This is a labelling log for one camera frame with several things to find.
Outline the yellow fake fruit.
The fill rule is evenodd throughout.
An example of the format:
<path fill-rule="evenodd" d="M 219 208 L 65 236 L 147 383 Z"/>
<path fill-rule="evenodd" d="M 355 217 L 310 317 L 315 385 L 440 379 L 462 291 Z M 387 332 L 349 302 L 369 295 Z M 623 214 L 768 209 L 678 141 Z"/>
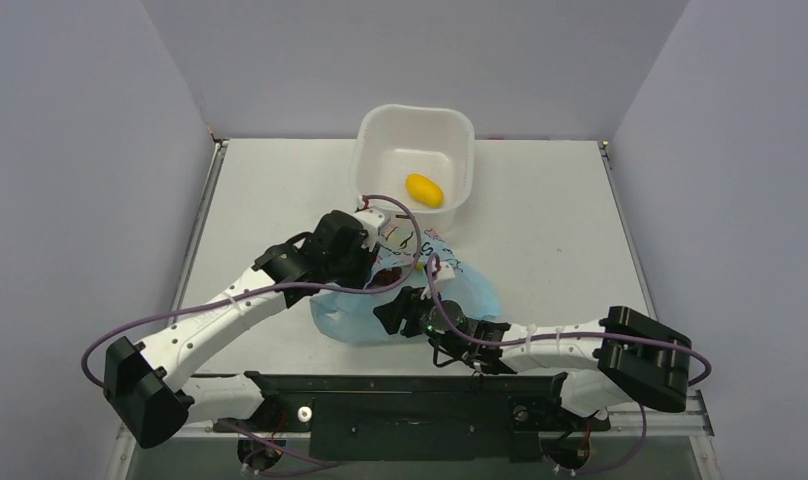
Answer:
<path fill-rule="evenodd" d="M 441 187 L 421 174 L 408 175 L 405 189 L 411 199 L 430 209 L 439 209 L 444 204 L 445 196 Z"/>

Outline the dark red fake fruit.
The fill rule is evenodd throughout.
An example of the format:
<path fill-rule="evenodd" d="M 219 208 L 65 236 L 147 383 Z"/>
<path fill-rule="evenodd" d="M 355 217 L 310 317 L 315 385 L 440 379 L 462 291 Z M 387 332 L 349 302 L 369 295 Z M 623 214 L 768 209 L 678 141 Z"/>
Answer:
<path fill-rule="evenodd" d="M 403 273 L 404 269 L 401 266 L 379 270 L 373 275 L 368 287 L 374 289 L 389 286 L 398 282 L 402 278 Z"/>

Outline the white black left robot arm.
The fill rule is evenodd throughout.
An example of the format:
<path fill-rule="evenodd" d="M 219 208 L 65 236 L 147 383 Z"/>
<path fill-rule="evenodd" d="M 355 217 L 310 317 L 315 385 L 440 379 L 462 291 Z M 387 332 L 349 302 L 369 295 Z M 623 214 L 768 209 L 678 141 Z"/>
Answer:
<path fill-rule="evenodd" d="M 333 284 L 361 290 L 378 253 L 388 214 L 333 210 L 312 232 L 273 245 L 206 305 L 190 308 L 162 331 L 133 342 L 122 336 L 105 351 L 104 396 L 143 448 L 184 425 L 242 419 L 271 427 L 278 402 L 245 374 L 198 379 L 196 371 L 261 321 Z"/>

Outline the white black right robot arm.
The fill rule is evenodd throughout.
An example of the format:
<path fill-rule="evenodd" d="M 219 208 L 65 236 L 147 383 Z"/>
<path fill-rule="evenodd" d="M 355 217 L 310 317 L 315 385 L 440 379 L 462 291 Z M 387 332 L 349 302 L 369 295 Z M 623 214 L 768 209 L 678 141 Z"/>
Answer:
<path fill-rule="evenodd" d="M 543 402 L 558 427 L 629 401 L 666 413 L 686 408 L 691 340 L 626 306 L 588 323 L 524 326 L 476 320 L 452 300 L 406 287 L 373 314 L 387 333 L 424 335 L 451 361 L 480 374 L 559 371 Z"/>

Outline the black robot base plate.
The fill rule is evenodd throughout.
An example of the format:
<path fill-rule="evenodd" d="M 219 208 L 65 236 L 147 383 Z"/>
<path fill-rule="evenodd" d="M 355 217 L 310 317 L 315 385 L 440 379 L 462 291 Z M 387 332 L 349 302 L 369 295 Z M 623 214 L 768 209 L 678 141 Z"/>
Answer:
<path fill-rule="evenodd" d="M 539 461 L 542 449 L 608 420 L 559 405 L 557 376 L 318 376 L 251 373 L 263 397 L 238 427 L 309 442 L 325 461 Z"/>

